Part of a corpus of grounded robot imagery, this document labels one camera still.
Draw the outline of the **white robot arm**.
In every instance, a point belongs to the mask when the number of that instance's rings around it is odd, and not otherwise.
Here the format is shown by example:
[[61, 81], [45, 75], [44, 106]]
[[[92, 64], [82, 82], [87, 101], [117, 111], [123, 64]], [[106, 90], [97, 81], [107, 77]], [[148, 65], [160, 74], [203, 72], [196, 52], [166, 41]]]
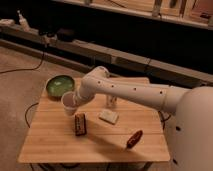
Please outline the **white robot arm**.
[[176, 117], [173, 171], [213, 171], [213, 87], [186, 89], [162, 84], [114, 81], [105, 67], [86, 74], [75, 91], [79, 107], [96, 94], [112, 95]]

